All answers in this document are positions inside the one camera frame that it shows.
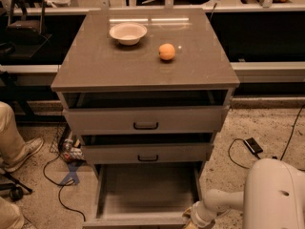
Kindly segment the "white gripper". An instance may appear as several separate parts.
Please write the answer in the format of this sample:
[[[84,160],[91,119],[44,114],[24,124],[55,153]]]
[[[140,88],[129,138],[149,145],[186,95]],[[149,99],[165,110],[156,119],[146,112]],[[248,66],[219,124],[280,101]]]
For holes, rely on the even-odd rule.
[[[212,229],[218,212],[219,208],[216,205],[198,201],[184,211],[182,215],[185,222],[183,229]]]

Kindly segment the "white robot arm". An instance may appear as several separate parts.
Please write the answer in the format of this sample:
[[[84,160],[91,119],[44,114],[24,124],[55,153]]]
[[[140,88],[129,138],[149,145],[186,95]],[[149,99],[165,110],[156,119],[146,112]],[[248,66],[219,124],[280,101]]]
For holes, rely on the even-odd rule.
[[[183,229],[212,229],[231,210],[243,213],[243,229],[305,229],[305,173],[277,159],[260,159],[243,191],[207,191],[184,212]]]

